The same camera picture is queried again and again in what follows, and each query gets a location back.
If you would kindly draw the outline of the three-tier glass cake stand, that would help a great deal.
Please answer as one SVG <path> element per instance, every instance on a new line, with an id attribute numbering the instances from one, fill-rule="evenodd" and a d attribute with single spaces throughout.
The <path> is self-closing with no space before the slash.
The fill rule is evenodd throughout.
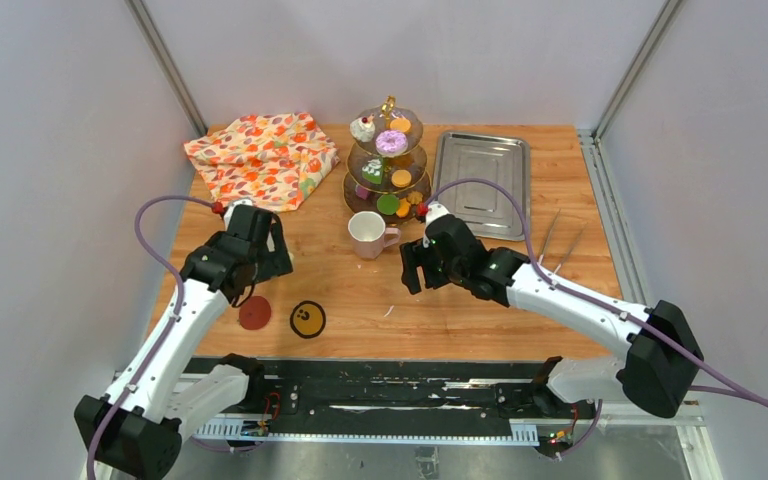
<path id="1" fill-rule="evenodd" d="M 394 187 L 391 184 L 390 176 L 393 170 L 400 169 L 392 164 L 392 159 L 394 157 L 384 157 L 379 155 L 375 148 L 375 138 L 368 143 L 358 143 L 351 136 L 353 144 L 347 160 L 347 173 L 343 179 L 343 196 L 345 204 L 354 213 L 372 211 L 381 215 L 376 208 L 376 200 L 379 196 L 383 194 L 394 194 L 399 199 L 402 199 L 406 198 L 406 196 L 414 190 L 423 194 L 424 203 L 431 194 L 428 155 L 421 144 L 424 136 L 424 124 L 414 111 L 400 106 L 394 96 L 387 97 L 387 99 L 379 106 L 374 106 L 362 111 L 357 117 L 368 114 L 373 114 L 375 116 L 375 124 L 377 127 L 375 138 L 381 132 L 389 130 L 388 125 L 393 118 L 406 117 L 412 122 L 412 128 L 407 134 L 409 143 L 408 149 L 403 154 L 411 155 L 414 160 L 413 165 L 406 169 L 412 174 L 412 183 L 405 188 Z M 376 157 L 380 157 L 384 161 L 384 176 L 381 185 L 370 184 L 366 182 L 361 175 L 362 166 L 369 159 Z M 357 185 L 362 185 L 371 192 L 367 200 L 362 200 L 355 195 L 354 189 Z M 396 215 L 381 216 L 387 224 L 398 225 L 414 218 L 417 215 L 420 205 L 412 205 L 411 214 L 408 218 L 398 218 Z"/>

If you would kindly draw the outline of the aluminium frame post left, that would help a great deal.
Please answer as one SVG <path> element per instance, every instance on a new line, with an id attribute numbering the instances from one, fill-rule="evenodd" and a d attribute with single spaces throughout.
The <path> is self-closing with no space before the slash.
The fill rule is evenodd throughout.
<path id="1" fill-rule="evenodd" d="M 143 35 L 193 131 L 197 135 L 206 134 L 208 125 L 176 65 L 147 3 L 144 0 L 125 0 L 124 3 L 131 12 L 138 29 Z"/>

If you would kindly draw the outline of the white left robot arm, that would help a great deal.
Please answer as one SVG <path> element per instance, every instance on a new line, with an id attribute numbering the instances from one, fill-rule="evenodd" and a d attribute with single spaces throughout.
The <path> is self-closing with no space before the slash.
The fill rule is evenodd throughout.
<path id="1" fill-rule="evenodd" d="M 243 306 L 257 284 L 293 270 L 276 213 L 246 200 L 212 209 L 224 229 L 193 250 L 181 268 L 169 269 L 176 287 L 158 324 L 105 393 L 85 396 L 75 408 L 88 478 L 101 462 L 138 479 L 161 479 L 197 429 L 233 405 L 256 412 L 268 398 L 263 364 L 236 354 L 174 391 L 216 320 Z"/>

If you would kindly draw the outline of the green square cake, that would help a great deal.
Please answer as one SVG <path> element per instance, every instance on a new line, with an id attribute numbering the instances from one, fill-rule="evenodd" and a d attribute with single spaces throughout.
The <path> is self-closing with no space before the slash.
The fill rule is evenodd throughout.
<path id="1" fill-rule="evenodd" d="M 384 161 L 380 157 L 369 159 L 361 168 L 362 178 L 373 185 L 381 185 L 384 176 Z"/>

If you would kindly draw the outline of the purple frosted donut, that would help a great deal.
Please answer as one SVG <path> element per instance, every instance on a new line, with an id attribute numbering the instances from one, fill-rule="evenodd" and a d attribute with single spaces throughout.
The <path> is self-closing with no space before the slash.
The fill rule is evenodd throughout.
<path id="1" fill-rule="evenodd" d="M 407 135 L 399 130 L 385 130 L 375 138 L 375 148 L 384 157 L 398 157 L 408 149 Z"/>

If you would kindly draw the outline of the aluminium frame post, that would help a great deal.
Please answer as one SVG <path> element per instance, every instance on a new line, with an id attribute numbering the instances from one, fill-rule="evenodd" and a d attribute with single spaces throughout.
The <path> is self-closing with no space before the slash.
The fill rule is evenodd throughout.
<path id="1" fill-rule="evenodd" d="M 639 76 L 647 67 L 652 55 L 684 4 L 683 0 L 666 0 L 661 5 L 652 25 L 645 34 L 596 126 L 592 130 L 591 138 L 595 143 L 598 143 L 611 128 Z"/>
<path id="2" fill-rule="evenodd" d="M 208 125 L 176 65 L 147 3 L 144 0 L 125 0 L 124 3 L 131 12 L 138 29 L 143 35 L 193 131 L 197 135 L 206 134 Z"/>

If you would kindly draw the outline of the long metal tongs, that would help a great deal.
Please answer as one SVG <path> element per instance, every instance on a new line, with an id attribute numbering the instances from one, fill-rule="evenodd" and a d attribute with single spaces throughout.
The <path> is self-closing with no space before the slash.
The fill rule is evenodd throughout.
<path id="1" fill-rule="evenodd" d="M 579 220 L 571 233 L 571 223 L 562 208 L 555 211 L 538 249 L 538 264 L 549 276 L 557 276 L 582 242 L 589 224 Z"/>

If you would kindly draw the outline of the orange round biscuit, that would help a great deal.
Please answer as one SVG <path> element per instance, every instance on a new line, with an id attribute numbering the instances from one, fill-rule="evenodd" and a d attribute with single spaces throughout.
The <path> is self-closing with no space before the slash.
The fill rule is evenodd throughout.
<path id="1" fill-rule="evenodd" d="M 412 183 L 412 174 L 406 169 L 393 170 L 390 181 L 394 187 L 405 188 Z"/>
<path id="2" fill-rule="evenodd" d="M 396 117 L 390 120 L 388 128 L 407 135 L 412 128 L 412 122 L 406 117 Z"/>

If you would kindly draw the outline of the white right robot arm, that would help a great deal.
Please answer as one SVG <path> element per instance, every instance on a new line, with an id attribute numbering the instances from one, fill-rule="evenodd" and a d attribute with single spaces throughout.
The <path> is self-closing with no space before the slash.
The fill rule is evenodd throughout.
<path id="1" fill-rule="evenodd" d="M 430 215 L 424 235 L 399 247 L 402 284 L 411 294 L 446 285 L 484 301 L 537 313 L 589 337 L 610 356 L 551 361 L 531 390 L 534 408 L 559 415 L 585 399 L 625 398 L 648 414 L 674 417 L 703 355 L 676 305 L 614 299 L 548 273 L 527 255 L 486 248 L 452 214 Z"/>

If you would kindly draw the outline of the brown bread roll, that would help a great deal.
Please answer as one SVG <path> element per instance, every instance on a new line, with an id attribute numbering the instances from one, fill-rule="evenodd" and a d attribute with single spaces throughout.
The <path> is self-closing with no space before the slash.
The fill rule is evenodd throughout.
<path id="1" fill-rule="evenodd" d="M 411 155 L 405 154 L 392 159 L 392 164 L 400 169 L 410 168 L 414 163 Z"/>

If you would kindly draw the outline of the magenta square cake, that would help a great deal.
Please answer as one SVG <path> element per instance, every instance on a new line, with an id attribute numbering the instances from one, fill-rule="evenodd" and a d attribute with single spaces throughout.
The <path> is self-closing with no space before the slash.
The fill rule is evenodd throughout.
<path id="1" fill-rule="evenodd" d="M 367 200 L 371 194 L 371 192 L 362 185 L 357 185 L 354 192 L 355 195 L 362 200 Z"/>

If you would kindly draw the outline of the small orange flower cookie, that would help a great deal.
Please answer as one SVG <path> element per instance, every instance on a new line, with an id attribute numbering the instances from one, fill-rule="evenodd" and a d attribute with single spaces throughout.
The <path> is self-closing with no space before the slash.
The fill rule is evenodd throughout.
<path id="1" fill-rule="evenodd" d="M 411 205 L 420 205 L 423 203 L 423 194 L 417 190 L 411 191 L 407 196 L 406 200 Z"/>

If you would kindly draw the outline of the metal serving tray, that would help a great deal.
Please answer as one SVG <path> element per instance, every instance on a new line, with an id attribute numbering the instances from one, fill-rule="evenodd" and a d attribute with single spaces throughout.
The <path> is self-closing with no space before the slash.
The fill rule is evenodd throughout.
<path id="1" fill-rule="evenodd" d="M 531 148 L 521 138 L 449 130 L 436 150 L 433 189 L 464 180 L 439 197 L 480 237 L 522 241 L 520 207 L 530 217 Z"/>

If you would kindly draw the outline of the white cream cupcake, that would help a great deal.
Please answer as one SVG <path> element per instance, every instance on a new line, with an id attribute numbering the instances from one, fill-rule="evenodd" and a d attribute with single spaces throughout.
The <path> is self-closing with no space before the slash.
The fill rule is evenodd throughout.
<path id="1" fill-rule="evenodd" d="M 355 118 L 349 124 L 349 132 L 358 143 L 368 143 L 372 141 L 377 133 L 375 116 L 373 114 L 368 114 Z"/>

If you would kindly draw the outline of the pink mug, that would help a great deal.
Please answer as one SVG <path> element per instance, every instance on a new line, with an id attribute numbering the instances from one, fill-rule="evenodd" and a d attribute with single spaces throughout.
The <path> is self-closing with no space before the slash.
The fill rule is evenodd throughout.
<path id="1" fill-rule="evenodd" d="M 347 229 L 354 253 L 363 260 L 376 259 L 401 239 L 400 229 L 388 227 L 383 217 L 372 211 L 355 213 L 348 221 Z"/>

